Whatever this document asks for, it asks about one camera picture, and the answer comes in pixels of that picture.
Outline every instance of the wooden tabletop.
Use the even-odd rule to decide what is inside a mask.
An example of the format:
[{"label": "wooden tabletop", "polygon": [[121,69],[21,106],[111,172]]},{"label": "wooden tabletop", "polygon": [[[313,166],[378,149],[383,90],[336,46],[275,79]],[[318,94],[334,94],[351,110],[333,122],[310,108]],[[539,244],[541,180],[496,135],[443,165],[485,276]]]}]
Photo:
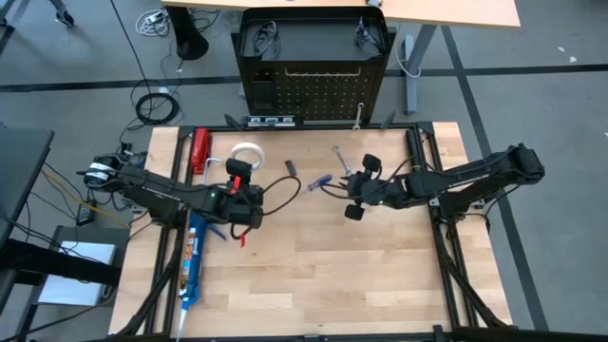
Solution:
[{"label": "wooden tabletop", "polygon": [[[162,0],[164,6],[247,10],[253,7],[365,6],[365,0]],[[384,0],[387,20],[469,27],[518,28],[515,0]]]},{"label": "wooden tabletop", "polygon": [[[456,123],[436,123],[435,134],[444,168],[467,161]],[[257,143],[267,160],[252,183],[265,187],[286,176],[284,162],[292,160],[298,177],[308,184],[327,173],[335,179],[343,174],[333,145],[340,146],[354,169],[361,167],[365,153],[374,154],[388,175],[408,155],[404,137],[403,129],[214,133],[212,156],[225,160],[236,143]],[[176,140],[177,128],[155,128],[146,168],[168,176]],[[408,172],[409,165],[402,171]],[[227,180],[224,165],[215,164],[208,172],[210,182]],[[200,183],[200,177],[193,183]],[[293,180],[285,180],[269,190],[264,211],[288,199],[295,187]],[[370,207],[361,221],[354,221],[344,218],[347,204],[318,190],[305,192],[265,217],[242,249],[237,241],[223,242],[209,234],[201,299],[190,310],[182,336],[418,333],[431,331],[435,324],[449,331],[426,206],[399,211]],[[145,220],[133,230],[144,224]],[[227,226],[219,229],[228,234]],[[471,285],[500,319],[509,322],[483,220],[468,217],[458,223],[458,231]],[[145,298],[159,233],[150,227],[128,246],[111,333],[126,324]],[[163,309],[161,305],[159,322]]]}]

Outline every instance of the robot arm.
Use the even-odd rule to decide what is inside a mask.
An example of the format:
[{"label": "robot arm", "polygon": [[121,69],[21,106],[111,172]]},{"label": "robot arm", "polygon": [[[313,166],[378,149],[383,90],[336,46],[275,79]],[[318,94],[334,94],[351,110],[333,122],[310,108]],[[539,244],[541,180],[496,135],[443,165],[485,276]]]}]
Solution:
[{"label": "robot arm", "polygon": [[211,223],[234,223],[258,228],[262,221],[262,188],[250,184],[251,164],[229,159],[225,184],[187,185],[149,172],[116,154],[96,157],[85,172],[91,190],[118,192],[148,208],[150,216],[171,224],[183,207]]},{"label": "robot arm", "polygon": [[[536,153],[523,144],[446,171],[414,167],[412,173],[391,176],[388,180],[371,178],[382,169],[376,157],[366,155],[363,166],[365,171],[345,178],[348,183],[343,185],[349,198],[355,201],[346,209],[345,216],[349,219],[363,217],[362,203],[404,209],[433,199],[439,201],[444,218],[454,218],[465,213],[474,201],[492,198],[507,185],[534,184],[544,177],[544,167]],[[448,191],[463,185],[468,186]]]}]

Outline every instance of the tool holder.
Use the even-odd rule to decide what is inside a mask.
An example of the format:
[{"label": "tool holder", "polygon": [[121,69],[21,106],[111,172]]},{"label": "tool holder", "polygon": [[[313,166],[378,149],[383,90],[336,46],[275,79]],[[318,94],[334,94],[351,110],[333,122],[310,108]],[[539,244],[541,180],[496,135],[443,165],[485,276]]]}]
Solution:
[{"label": "tool holder", "polygon": [[[361,18],[379,46],[357,45]],[[254,36],[269,21],[280,49],[259,56]],[[250,115],[355,120],[363,103],[361,124],[368,124],[395,35],[377,8],[247,9],[232,40]]]}]

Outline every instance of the roll of tape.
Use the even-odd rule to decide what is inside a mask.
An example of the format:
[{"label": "roll of tape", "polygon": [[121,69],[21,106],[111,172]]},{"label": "roll of tape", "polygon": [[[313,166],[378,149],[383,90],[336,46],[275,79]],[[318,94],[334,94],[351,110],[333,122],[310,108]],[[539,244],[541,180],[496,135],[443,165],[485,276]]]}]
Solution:
[{"label": "roll of tape", "polygon": [[242,151],[249,151],[249,152],[254,152],[255,154],[257,154],[259,161],[252,165],[253,171],[258,170],[258,168],[260,168],[266,160],[266,157],[264,156],[264,151],[262,150],[262,148],[256,144],[254,144],[253,142],[237,143],[235,145],[235,147],[232,148],[232,151],[230,152],[230,158],[236,159],[237,154]]}]

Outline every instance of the blue screwdriver handle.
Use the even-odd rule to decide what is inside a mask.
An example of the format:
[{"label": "blue screwdriver handle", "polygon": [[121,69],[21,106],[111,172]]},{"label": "blue screwdriver handle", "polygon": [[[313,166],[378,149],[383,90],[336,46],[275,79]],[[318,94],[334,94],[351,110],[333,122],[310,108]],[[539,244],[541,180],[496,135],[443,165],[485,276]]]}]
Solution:
[{"label": "blue screwdriver handle", "polygon": [[192,244],[192,255],[190,261],[184,261],[184,267],[188,267],[188,280],[186,282],[185,293],[182,298],[181,308],[188,310],[190,306],[199,300],[199,277],[200,265],[202,263],[202,246],[207,230],[207,220],[194,212],[190,213],[190,238],[194,234]]},{"label": "blue screwdriver handle", "polygon": [[317,187],[319,187],[321,185],[325,185],[325,184],[329,183],[330,181],[332,181],[332,175],[325,175],[325,176],[321,177],[320,179],[316,180],[314,183],[308,185],[308,190],[313,191]]}]

